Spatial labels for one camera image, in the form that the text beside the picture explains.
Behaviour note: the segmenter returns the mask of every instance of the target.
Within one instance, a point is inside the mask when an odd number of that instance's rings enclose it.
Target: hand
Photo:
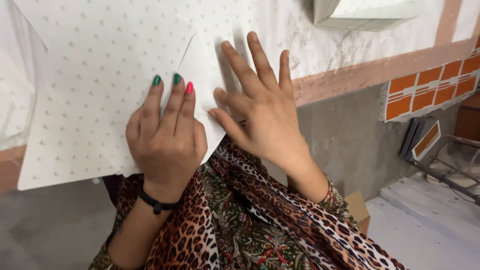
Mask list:
[[[312,158],[299,130],[288,51],[283,51],[280,56],[277,83],[255,32],[247,35],[247,42],[258,75],[228,41],[221,46],[245,95],[228,93],[221,88],[214,91],[218,101],[246,117],[245,129],[222,109],[211,109],[209,114],[218,120],[239,147],[270,160],[289,173],[298,162]]]
[[[177,202],[207,151],[204,126],[193,118],[192,83],[175,74],[167,106],[160,118],[163,81],[156,76],[142,107],[128,124],[130,153],[145,175],[144,191],[163,203]]]

